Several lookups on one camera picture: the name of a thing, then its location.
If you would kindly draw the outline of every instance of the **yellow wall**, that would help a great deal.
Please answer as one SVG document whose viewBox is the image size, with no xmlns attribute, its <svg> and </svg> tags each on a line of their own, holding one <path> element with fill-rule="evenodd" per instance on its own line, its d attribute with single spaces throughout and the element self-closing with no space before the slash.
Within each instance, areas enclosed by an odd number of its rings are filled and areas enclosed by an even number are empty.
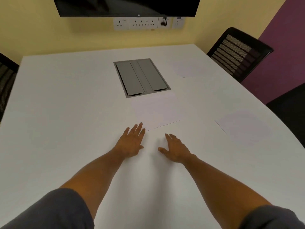
<svg viewBox="0 0 305 229">
<path fill-rule="evenodd" d="M 53 0 L 1 0 L 0 52 L 22 56 L 195 43 L 204 52 L 231 26 L 258 38 L 285 0 L 201 0 L 183 30 L 114 31 L 112 18 L 60 18 Z"/>
</svg>

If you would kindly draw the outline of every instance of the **left hand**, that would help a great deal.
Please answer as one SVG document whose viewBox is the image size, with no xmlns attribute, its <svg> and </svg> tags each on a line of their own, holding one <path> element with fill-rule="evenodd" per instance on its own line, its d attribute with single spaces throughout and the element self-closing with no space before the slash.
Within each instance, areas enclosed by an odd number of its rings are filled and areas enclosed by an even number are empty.
<svg viewBox="0 0 305 229">
<path fill-rule="evenodd" d="M 141 145 L 145 134 L 145 129 L 142 129 L 141 131 L 142 125 L 142 123 L 140 123 L 139 126 L 135 124 L 129 133 L 129 127 L 125 129 L 123 135 L 120 137 L 113 150 L 124 158 L 131 158 L 137 155 L 139 150 L 144 148 Z"/>
</svg>

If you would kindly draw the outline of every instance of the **table surface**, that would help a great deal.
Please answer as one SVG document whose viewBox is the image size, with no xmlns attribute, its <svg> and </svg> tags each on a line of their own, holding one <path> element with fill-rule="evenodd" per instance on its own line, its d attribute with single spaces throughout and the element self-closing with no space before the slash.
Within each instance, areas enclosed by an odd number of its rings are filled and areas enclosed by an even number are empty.
<svg viewBox="0 0 305 229">
<path fill-rule="evenodd" d="M 137 123 L 114 61 L 151 58 L 175 92 L 185 119 L 150 130 L 141 153 L 124 161 L 95 218 L 96 228 L 220 228 L 180 164 L 158 153 L 175 134 L 200 159 L 305 220 L 305 153 L 291 131 L 195 45 L 24 57 L 0 127 L 0 226 L 82 166 L 109 151 Z M 170 65 L 200 60 L 202 76 Z M 235 143 L 215 120 L 247 110 L 272 134 Z"/>
</svg>

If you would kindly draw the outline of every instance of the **hand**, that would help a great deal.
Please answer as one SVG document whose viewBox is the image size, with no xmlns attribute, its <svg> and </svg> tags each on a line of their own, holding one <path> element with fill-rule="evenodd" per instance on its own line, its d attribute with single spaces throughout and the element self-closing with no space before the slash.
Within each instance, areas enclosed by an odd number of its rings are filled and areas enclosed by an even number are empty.
<svg viewBox="0 0 305 229">
<path fill-rule="evenodd" d="M 129 127 L 125 129 L 123 135 L 120 137 L 120 139 L 112 150 L 119 153 L 124 158 L 131 158 L 137 155 L 139 153 L 139 150 L 144 148 L 141 145 L 142 139 L 145 134 L 145 129 L 141 131 L 142 125 L 143 124 L 140 123 L 138 127 L 138 125 L 135 124 L 129 133 Z"/>
<path fill-rule="evenodd" d="M 181 140 L 178 139 L 175 135 L 165 134 L 165 137 L 168 143 L 169 151 L 162 147 L 159 147 L 158 150 L 168 159 L 173 162 L 183 163 L 191 156 L 191 152 L 188 150 L 185 144 L 182 144 Z"/>
</svg>

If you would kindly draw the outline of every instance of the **tv screen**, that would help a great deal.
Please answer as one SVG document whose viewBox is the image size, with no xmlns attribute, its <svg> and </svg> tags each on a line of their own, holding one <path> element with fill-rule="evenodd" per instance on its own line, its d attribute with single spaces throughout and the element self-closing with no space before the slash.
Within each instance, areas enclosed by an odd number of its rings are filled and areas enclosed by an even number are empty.
<svg viewBox="0 0 305 229">
<path fill-rule="evenodd" d="M 61 17 L 195 17 L 200 0 L 54 0 Z"/>
</svg>

